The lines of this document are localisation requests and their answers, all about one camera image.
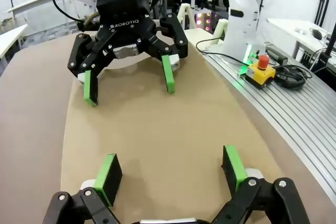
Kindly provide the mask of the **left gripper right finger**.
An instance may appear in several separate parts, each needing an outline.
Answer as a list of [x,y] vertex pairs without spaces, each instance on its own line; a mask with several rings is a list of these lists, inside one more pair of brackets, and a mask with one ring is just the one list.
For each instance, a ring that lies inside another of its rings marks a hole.
[[271,223],[310,223],[292,179],[270,183],[248,175],[233,145],[223,146],[222,169],[232,198],[212,223],[246,223],[253,211],[264,212]]

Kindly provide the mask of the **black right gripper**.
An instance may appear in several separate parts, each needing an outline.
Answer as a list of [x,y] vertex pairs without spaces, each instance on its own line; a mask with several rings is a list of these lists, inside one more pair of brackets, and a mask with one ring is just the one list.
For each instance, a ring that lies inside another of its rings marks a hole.
[[[105,28],[95,36],[76,36],[68,70],[83,84],[83,98],[98,105],[98,75],[115,58],[126,58],[146,52],[162,63],[166,89],[175,92],[173,72],[180,60],[188,56],[188,40],[175,13],[160,18],[157,26],[149,17],[152,0],[97,0],[99,23]],[[168,45],[158,38],[160,31],[172,38]]]

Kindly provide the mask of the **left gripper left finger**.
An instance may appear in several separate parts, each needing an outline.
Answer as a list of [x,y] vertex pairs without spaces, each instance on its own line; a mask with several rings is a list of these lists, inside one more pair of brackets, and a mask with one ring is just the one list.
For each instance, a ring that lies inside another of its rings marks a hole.
[[120,182],[122,169],[117,154],[108,154],[93,186],[76,194],[56,192],[49,203],[43,223],[119,223],[111,211]]

